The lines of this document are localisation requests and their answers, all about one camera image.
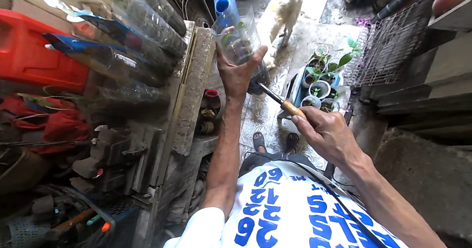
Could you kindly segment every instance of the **tool handle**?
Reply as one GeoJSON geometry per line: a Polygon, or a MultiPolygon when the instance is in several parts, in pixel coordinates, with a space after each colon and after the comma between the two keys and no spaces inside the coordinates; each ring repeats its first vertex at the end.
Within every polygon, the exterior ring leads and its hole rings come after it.
{"type": "Polygon", "coordinates": [[[306,116],[305,114],[297,107],[295,107],[292,102],[288,101],[288,100],[285,100],[281,105],[280,107],[283,109],[283,110],[286,110],[287,112],[290,113],[290,115],[298,115],[300,117],[302,117],[303,119],[306,120],[306,116]]]}

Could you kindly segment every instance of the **sandal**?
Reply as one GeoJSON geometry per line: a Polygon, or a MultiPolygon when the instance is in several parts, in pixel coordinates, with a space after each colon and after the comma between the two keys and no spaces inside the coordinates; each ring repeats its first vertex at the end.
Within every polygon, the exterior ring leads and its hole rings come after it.
{"type": "Polygon", "coordinates": [[[296,148],[298,147],[298,143],[300,142],[300,137],[296,133],[290,133],[287,136],[287,150],[289,151],[291,148],[295,150],[296,153],[296,148]]]}
{"type": "Polygon", "coordinates": [[[255,132],[254,135],[252,135],[252,143],[254,144],[254,149],[256,149],[256,151],[259,151],[257,148],[260,146],[263,147],[265,151],[267,151],[265,148],[264,135],[261,132],[255,132]]]}

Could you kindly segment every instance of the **plastic cup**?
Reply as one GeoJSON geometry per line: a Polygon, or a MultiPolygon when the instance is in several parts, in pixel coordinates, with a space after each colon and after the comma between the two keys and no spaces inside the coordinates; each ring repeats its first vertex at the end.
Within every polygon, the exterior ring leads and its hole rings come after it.
{"type": "MultiPolygon", "coordinates": [[[[226,9],[211,27],[211,33],[216,39],[222,53],[229,63],[241,65],[251,59],[252,54],[261,46],[254,21],[254,12],[249,3],[236,3],[237,10],[231,6],[226,9]]],[[[252,73],[247,92],[260,95],[263,91],[258,83],[268,86],[268,70],[262,61],[252,73]]]]}

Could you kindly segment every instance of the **red plastic jerry can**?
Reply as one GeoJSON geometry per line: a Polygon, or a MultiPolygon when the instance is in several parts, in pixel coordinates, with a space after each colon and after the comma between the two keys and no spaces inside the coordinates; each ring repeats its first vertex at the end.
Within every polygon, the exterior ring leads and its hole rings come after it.
{"type": "Polygon", "coordinates": [[[46,49],[45,32],[68,35],[23,14],[0,9],[0,78],[82,93],[89,68],[46,49]]]}

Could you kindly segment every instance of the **metal rod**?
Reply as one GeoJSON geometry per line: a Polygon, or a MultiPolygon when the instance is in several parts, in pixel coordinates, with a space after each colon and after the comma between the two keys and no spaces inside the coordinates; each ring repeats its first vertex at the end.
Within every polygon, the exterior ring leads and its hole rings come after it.
{"type": "Polygon", "coordinates": [[[91,141],[0,142],[0,146],[89,145],[89,144],[91,144],[91,141]]]}
{"type": "Polygon", "coordinates": [[[386,18],[387,16],[393,14],[396,10],[398,10],[406,1],[408,0],[393,0],[389,4],[386,5],[384,9],[382,9],[374,18],[370,20],[371,24],[375,24],[378,21],[386,18]]]}

